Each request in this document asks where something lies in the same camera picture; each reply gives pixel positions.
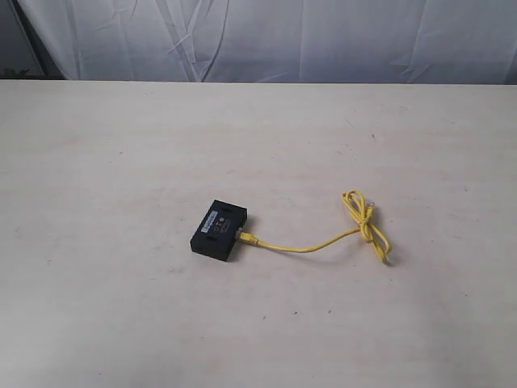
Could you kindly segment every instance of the white fabric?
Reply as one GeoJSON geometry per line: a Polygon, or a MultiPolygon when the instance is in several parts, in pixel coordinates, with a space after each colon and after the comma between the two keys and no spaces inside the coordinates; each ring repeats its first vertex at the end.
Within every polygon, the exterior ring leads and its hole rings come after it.
{"type": "Polygon", "coordinates": [[[72,79],[513,82],[517,2],[20,0],[72,79]]]}

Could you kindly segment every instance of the yellow ethernet cable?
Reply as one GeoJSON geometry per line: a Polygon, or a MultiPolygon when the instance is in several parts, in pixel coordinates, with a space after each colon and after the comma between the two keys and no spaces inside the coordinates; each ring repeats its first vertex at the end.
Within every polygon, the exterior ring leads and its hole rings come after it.
{"type": "Polygon", "coordinates": [[[348,230],[347,232],[340,234],[332,238],[331,240],[324,242],[321,245],[316,245],[315,247],[309,248],[287,248],[287,247],[278,247],[276,245],[268,244],[267,242],[261,241],[256,238],[251,233],[241,232],[239,234],[239,240],[248,243],[250,245],[255,245],[257,247],[271,249],[273,251],[283,251],[283,252],[293,252],[293,253],[309,253],[314,251],[319,251],[322,248],[328,247],[330,244],[335,243],[343,237],[349,236],[354,233],[361,233],[363,240],[372,244],[379,260],[384,264],[389,264],[387,254],[391,251],[392,247],[389,243],[386,236],[372,224],[372,216],[373,216],[373,204],[367,204],[366,199],[364,198],[363,193],[354,190],[351,192],[345,192],[342,195],[343,203],[350,210],[350,215],[357,223],[357,228],[353,230],[348,230]]]}

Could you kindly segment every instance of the cable connector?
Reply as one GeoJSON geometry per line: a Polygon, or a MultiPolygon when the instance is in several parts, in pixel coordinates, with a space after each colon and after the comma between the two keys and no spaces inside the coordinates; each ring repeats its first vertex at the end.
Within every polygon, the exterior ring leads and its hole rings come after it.
{"type": "Polygon", "coordinates": [[[244,243],[247,243],[247,244],[250,244],[250,245],[258,245],[259,244],[259,239],[256,238],[251,233],[241,232],[239,234],[238,238],[239,238],[240,241],[242,241],[244,243]]]}

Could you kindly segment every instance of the table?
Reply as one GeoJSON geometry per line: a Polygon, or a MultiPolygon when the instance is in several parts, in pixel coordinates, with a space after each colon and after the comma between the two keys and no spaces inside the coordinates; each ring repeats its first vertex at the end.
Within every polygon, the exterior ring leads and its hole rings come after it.
{"type": "Polygon", "coordinates": [[[0,82],[5,387],[517,379],[517,87],[0,82]],[[213,199],[309,255],[191,252],[213,199]]]}

